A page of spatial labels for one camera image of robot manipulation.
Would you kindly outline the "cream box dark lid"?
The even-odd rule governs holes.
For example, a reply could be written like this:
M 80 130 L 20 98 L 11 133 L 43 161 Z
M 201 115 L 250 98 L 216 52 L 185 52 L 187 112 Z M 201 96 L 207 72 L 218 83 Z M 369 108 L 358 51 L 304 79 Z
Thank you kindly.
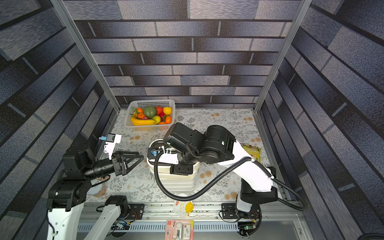
M 165 148 L 165 153 L 159 159 L 159 170 L 162 169 L 162 171 L 169 171 L 172 166 L 177 165 L 177 167 L 180 167 L 182 164 L 181 160 L 178 159 L 178 151 L 168 145 L 165 147 L 163 147 L 163 145 L 163 140 L 154 140 L 148 148 L 147 164 L 149 165 L 151 171 L 154 171 L 155 158 L 159 152 L 163 152 L 163 148 Z
M 170 170 L 171 170 L 171 166 L 170 165 L 167 165 L 167 166 L 158 166 L 158 172 L 159 172 L 159 177 L 161 180 L 165 180 L 165 179 L 168 179 L 168 180 L 176 180 L 176 179 L 180 179 L 180 180 L 187 180 L 187 179 L 194 179 L 197 175 L 198 175 L 198 171 L 199 171 L 199 167 L 200 167 L 200 163 L 196 163 L 193 165 L 193 173 L 192 174 L 188 174 L 188 175 L 176 175 L 176 174 L 171 174 Z

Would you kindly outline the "white box grey lid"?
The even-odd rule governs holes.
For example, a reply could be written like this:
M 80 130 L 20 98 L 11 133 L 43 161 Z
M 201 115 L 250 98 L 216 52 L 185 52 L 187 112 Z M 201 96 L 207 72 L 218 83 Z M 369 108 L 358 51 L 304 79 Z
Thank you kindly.
M 195 190 L 195 187 L 192 186 L 192 187 L 186 187 L 186 188 L 183 188 L 183 187 L 170 187 L 170 186 L 165 186 L 165 189 L 167 191 L 171 190 L 171 191 L 181 191 L 181 190 L 189 190 L 189 191 L 193 191 Z
M 166 188 L 193 188 L 195 186 L 195 182 L 170 182 L 170 181 L 165 181 L 162 182 L 163 186 Z
M 162 184 L 194 184 L 194 179 L 167 179 L 167 178 L 160 178 Z

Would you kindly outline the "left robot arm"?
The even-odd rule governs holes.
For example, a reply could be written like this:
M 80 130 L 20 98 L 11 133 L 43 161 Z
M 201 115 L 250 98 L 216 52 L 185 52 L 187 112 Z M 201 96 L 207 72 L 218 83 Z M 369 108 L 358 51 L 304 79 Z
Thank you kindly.
M 97 160 L 86 145 L 74 145 L 63 155 L 65 177 L 49 190 L 47 204 L 47 238 L 49 240 L 75 240 L 80 216 L 88 191 L 96 187 L 92 181 L 111 174 L 125 176 L 132 171 L 144 156 L 138 152 L 118 151 L 112 158 Z M 101 216 L 85 237 L 87 240 L 103 240 L 113 226 L 119 225 L 130 214 L 126 196 L 111 196 L 102 206 Z

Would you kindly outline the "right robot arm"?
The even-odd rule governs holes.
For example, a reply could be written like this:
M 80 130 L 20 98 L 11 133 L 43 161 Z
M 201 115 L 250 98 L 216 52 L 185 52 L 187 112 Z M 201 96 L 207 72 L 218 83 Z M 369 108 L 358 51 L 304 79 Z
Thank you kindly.
M 278 190 L 273 185 L 275 181 L 273 170 L 252 158 L 235 136 L 222 126 L 212 125 L 204 133 L 200 133 L 184 124 L 173 124 L 163 139 L 163 146 L 157 152 L 154 162 L 155 180 L 161 191 L 173 200 L 193 201 L 231 172 L 242 179 L 235 205 L 238 212 L 249 213 L 253 206 L 278 200 Z M 179 165 L 218 164 L 225 167 L 225 170 L 194 195 L 177 196 L 164 187 L 158 171 L 159 162 L 171 160 L 174 155 L 177 155 Z

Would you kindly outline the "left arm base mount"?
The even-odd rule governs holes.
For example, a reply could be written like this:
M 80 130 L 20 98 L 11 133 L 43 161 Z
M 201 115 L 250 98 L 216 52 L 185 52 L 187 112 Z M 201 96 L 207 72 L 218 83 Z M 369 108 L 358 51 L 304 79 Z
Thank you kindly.
M 123 218 L 125 222 L 142 220 L 144 215 L 145 205 L 144 204 L 132 204 L 129 203 L 129 211 Z

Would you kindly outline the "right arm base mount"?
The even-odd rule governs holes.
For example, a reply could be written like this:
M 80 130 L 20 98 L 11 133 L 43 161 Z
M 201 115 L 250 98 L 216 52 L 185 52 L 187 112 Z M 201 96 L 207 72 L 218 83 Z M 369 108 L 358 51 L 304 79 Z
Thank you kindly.
M 259 220 L 261 218 L 261 209 L 259 206 L 252 206 L 251 211 L 246 213 L 238 210 L 235 203 L 222 203 L 219 217 L 228 223 L 235 223 L 240 220 Z

